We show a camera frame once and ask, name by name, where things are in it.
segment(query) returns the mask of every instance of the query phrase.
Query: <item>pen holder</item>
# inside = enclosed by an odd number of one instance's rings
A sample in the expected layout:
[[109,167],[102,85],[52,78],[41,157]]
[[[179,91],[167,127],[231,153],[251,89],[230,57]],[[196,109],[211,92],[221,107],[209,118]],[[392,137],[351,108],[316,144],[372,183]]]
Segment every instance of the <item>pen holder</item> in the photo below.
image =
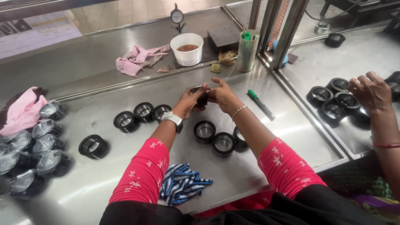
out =
[[243,31],[240,33],[237,68],[240,72],[249,72],[253,69],[260,33],[256,30],[245,30],[244,32],[250,32],[250,40],[242,38]]

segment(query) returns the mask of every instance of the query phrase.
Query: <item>pink rag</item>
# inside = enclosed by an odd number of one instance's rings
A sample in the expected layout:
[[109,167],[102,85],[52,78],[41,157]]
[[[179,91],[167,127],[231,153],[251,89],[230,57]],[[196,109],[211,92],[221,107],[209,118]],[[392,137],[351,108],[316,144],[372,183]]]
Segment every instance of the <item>pink rag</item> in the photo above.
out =
[[27,128],[34,127],[39,121],[39,110],[47,103],[43,95],[36,101],[33,92],[37,87],[28,89],[15,101],[7,112],[7,124],[0,130],[0,135],[9,136]]
[[169,45],[164,45],[162,47],[152,48],[148,50],[145,50],[140,46],[134,45],[131,51],[126,53],[122,58],[119,57],[115,61],[115,65],[117,67],[117,70],[121,73],[127,74],[129,76],[136,76],[136,73],[144,66],[152,66],[154,63],[160,60],[163,55],[168,55],[168,53],[165,52],[169,49]]

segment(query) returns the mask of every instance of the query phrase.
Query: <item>white bucket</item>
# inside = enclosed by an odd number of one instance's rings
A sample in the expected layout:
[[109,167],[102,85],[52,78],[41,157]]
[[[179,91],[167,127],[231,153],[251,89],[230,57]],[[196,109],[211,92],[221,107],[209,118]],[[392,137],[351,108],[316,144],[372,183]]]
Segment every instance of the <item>white bucket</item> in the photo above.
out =
[[[199,46],[195,50],[189,52],[180,52],[177,49],[186,44],[194,44]],[[181,34],[171,40],[170,47],[174,51],[176,61],[183,66],[194,66],[201,61],[203,52],[203,38],[200,35],[188,33]]]

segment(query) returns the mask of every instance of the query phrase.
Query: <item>woman's right hand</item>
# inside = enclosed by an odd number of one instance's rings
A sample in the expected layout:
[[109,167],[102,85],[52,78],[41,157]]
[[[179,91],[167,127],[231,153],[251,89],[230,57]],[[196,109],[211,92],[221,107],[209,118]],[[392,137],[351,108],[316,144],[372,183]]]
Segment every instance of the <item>woman's right hand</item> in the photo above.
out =
[[389,85],[375,72],[350,79],[348,90],[355,96],[368,114],[392,109],[392,92]]
[[244,104],[231,91],[224,80],[214,77],[211,78],[211,81],[219,84],[219,87],[206,91],[207,101],[217,103],[224,113],[228,113],[232,117]]

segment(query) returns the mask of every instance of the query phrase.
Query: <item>woman's left hand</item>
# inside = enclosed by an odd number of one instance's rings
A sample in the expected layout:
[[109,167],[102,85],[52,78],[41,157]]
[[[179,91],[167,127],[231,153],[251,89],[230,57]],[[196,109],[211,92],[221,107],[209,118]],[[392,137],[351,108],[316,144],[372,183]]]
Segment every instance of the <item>woman's left hand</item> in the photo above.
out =
[[178,103],[172,109],[172,112],[182,118],[182,120],[189,118],[191,112],[198,112],[206,109],[205,107],[197,107],[195,104],[197,99],[207,90],[207,83],[204,83],[195,93],[192,93],[192,89],[193,88],[187,88],[185,92],[183,92]]

